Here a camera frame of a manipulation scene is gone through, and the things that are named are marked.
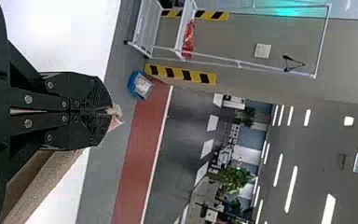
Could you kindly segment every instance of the rectangular ceiling light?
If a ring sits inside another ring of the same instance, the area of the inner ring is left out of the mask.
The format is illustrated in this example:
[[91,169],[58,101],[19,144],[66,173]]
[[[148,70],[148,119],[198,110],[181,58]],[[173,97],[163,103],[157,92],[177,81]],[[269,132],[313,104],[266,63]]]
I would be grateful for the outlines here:
[[352,126],[354,122],[353,117],[345,117],[344,119],[344,126]]
[[261,209],[263,209],[263,200],[260,200],[260,206],[258,206],[257,216],[255,218],[255,224],[258,224],[261,215]]
[[358,161],[358,153],[356,153],[356,158],[354,159],[353,171],[356,172],[356,164]]
[[304,118],[304,126],[307,127],[310,124],[310,109],[307,110]]
[[328,194],[326,199],[326,205],[324,206],[324,217],[322,218],[322,224],[331,224],[335,206],[336,198],[333,197],[333,195]]
[[269,157],[269,143],[267,144],[266,155],[264,157],[264,163],[267,164],[267,158]]
[[295,108],[293,106],[290,106],[289,118],[287,119],[287,126],[290,126],[292,124],[292,117],[293,117],[294,111],[295,111]]
[[289,213],[290,203],[292,202],[293,191],[295,190],[296,179],[297,179],[298,167],[293,168],[292,179],[290,180],[289,191],[287,191],[286,204],[284,205],[284,212]]
[[257,184],[258,184],[258,176],[255,178],[254,195],[255,195],[255,189],[257,188]]
[[263,150],[261,151],[261,159],[264,158],[264,153],[266,152],[266,144],[267,144],[267,142],[264,141]]
[[281,106],[281,114],[279,116],[278,126],[281,126],[281,124],[282,124],[283,111],[284,111],[284,105]]
[[257,186],[257,192],[255,193],[255,205],[257,207],[258,195],[260,194],[260,186]]
[[275,173],[275,178],[274,178],[274,185],[273,185],[274,187],[277,187],[277,185],[278,185],[278,179],[279,179],[279,174],[281,172],[282,160],[283,160],[283,154],[281,154],[281,156],[279,156],[277,171]]
[[279,110],[279,106],[276,105],[275,112],[274,112],[274,118],[272,119],[272,126],[275,126],[275,121],[277,120],[278,110]]

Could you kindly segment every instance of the blue container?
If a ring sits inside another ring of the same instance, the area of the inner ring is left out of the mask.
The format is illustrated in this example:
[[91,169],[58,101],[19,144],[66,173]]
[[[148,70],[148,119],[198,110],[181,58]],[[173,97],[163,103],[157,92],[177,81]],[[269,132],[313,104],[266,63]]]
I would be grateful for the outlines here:
[[144,72],[132,72],[128,84],[130,92],[139,100],[145,101],[152,91],[152,82],[145,77]]

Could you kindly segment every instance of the red floor stripe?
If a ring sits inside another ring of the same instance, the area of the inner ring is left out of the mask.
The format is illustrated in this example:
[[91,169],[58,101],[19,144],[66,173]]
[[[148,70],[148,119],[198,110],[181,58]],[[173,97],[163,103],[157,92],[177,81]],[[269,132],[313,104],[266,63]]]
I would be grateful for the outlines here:
[[170,86],[154,79],[148,99],[139,102],[123,164],[112,223],[140,223],[158,147]]

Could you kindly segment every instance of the yellow and black striped barrier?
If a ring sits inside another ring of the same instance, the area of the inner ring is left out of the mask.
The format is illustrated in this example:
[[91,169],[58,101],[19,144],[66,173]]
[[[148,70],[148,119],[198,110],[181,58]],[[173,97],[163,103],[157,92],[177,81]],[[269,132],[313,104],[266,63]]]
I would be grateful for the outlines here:
[[173,77],[175,79],[192,81],[196,83],[204,83],[210,85],[216,84],[215,73],[197,72],[184,68],[167,67],[159,64],[150,63],[146,64],[145,72],[150,76]]
[[[164,18],[181,18],[182,9],[165,9],[161,12],[161,16]],[[228,21],[228,12],[225,11],[205,11],[198,10],[196,12],[196,18],[205,21]]]

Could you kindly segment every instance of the bolt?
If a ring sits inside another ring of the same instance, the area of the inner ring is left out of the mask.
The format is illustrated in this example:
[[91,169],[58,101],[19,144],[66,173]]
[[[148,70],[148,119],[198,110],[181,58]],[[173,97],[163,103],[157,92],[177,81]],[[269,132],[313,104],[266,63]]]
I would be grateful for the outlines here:
[[27,105],[30,105],[33,100],[34,100],[34,99],[33,99],[32,96],[30,96],[30,95],[26,95],[26,96],[24,97],[24,101],[25,101],[25,103],[26,103]]
[[52,90],[54,88],[54,83],[48,82],[48,88]]
[[24,121],[24,126],[25,126],[25,128],[31,128],[32,127],[32,121],[30,120],[30,119],[26,119],[25,121]]
[[51,133],[48,134],[48,142],[52,142],[53,141],[53,135]]
[[0,79],[1,80],[6,80],[7,79],[7,73],[4,71],[0,71]]
[[68,117],[66,117],[65,115],[64,115],[64,116],[62,116],[62,121],[63,121],[63,122],[68,121]]
[[79,116],[74,116],[74,122],[78,123],[79,122]]
[[0,144],[0,151],[5,151],[7,149],[7,145],[5,143]]

